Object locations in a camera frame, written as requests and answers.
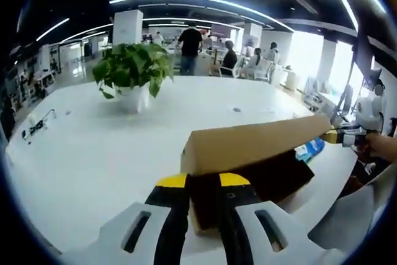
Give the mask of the person's right hand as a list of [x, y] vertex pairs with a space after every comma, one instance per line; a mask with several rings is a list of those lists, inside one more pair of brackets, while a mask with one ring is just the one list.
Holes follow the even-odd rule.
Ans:
[[390, 140], [389, 136], [380, 135], [378, 133], [369, 133], [366, 136], [368, 150], [370, 155], [377, 158], [388, 159]]

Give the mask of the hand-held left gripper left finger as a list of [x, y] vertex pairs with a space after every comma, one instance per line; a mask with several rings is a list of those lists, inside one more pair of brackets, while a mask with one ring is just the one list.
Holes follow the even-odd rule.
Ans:
[[188, 229], [188, 180], [187, 174], [160, 179], [145, 202], [105, 223], [96, 241], [63, 253], [63, 264], [179, 264]]

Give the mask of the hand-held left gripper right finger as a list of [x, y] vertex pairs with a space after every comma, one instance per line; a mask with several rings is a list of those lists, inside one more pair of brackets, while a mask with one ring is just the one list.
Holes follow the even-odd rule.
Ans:
[[318, 264], [323, 249], [305, 227], [271, 201], [263, 202], [250, 182], [219, 174], [217, 225], [228, 264]]

